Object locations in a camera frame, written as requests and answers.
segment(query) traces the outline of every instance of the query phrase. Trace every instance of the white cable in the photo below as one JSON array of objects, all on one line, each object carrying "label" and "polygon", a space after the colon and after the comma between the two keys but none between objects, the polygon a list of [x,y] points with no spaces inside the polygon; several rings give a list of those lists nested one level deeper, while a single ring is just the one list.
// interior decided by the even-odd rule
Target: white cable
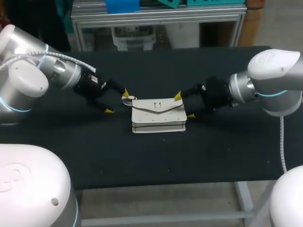
[{"label": "white cable", "polygon": [[284,159],[284,117],[280,117],[280,156],[284,173],[287,172],[286,163]]},{"label": "white cable", "polygon": [[54,53],[54,52],[48,52],[48,51],[36,51],[36,52],[31,52],[31,53],[27,53],[27,55],[29,56],[37,56],[37,55],[47,55],[47,56],[53,56],[53,57],[57,57],[57,58],[61,58],[64,60],[68,60],[68,61],[72,61],[78,65],[82,65],[86,68],[88,68],[90,71],[92,72],[96,72],[96,69],[82,61],[79,61],[78,59],[72,58],[70,56],[61,54],[61,53]]},{"label": "white cable", "polygon": [[54,52],[46,52],[46,51],[36,51],[36,52],[30,52],[30,53],[26,53],[26,54],[19,54],[16,57],[12,57],[10,59],[8,59],[4,64],[1,65],[1,67],[3,66],[4,68],[6,68],[7,66],[15,63],[16,61],[19,61],[21,59],[27,58],[29,56],[38,56],[38,55],[47,55],[47,56],[53,56],[53,57],[57,57],[57,58],[61,58],[64,60],[68,60],[68,61],[72,61],[78,65],[82,65],[86,68],[88,68],[90,71],[96,73],[96,69],[82,61],[79,61],[78,59],[72,58],[70,56],[61,54],[61,53],[54,53]]}]

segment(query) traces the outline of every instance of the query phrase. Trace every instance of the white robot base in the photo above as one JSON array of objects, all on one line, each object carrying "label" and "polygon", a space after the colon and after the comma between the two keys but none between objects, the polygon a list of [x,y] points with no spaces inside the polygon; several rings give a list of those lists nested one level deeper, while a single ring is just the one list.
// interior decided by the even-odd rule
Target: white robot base
[{"label": "white robot base", "polygon": [[0,144],[1,227],[80,227],[64,163],[31,145]]}]

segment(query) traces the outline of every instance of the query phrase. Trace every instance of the screw hole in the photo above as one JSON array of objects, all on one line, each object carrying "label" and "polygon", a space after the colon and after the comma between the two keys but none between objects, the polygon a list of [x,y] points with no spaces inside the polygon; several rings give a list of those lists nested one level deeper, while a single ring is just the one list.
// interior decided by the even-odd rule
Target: screw hole
[{"label": "screw hole", "polygon": [[59,205],[59,201],[57,198],[52,198],[51,199],[51,203],[54,205],[54,206],[58,206]]}]

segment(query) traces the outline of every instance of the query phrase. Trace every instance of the yellow fingertip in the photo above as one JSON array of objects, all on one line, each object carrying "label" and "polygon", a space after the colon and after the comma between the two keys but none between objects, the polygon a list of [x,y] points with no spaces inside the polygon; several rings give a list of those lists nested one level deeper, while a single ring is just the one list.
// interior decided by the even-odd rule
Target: yellow fingertip
[{"label": "yellow fingertip", "polygon": [[178,92],[178,94],[175,96],[175,102],[178,101],[178,100],[181,100],[182,97],[181,97],[181,91]]},{"label": "yellow fingertip", "polygon": [[123,95],[122,95],[122,96],[124,96],[125,98],[129,98],[129,94],[128,94],[128,92],[127,92],[126,88],[125,88],[125,92],[123,93]]},{"label": "yellow fingertip", "polygon": [[195,114],[190,114],[187,117],[192,117],[192,118],[196,118]]},{"label": "yellow fingertip", "polygon": [[112,110],[109,110],[109,109],[106,109],[105,111],[104,111],[105,113],[111,113],[111,114],[113,114],[115,111],[112,111]]}]

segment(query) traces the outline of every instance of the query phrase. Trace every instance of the white handbag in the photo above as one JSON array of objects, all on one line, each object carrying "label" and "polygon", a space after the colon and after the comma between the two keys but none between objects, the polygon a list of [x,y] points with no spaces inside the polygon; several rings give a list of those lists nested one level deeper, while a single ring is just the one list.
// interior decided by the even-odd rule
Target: white handbag
[{"label": "white handbag", "polygon": [[132,101],[133,133],[185,131],[187,116],[182,100],[174,98]]}]

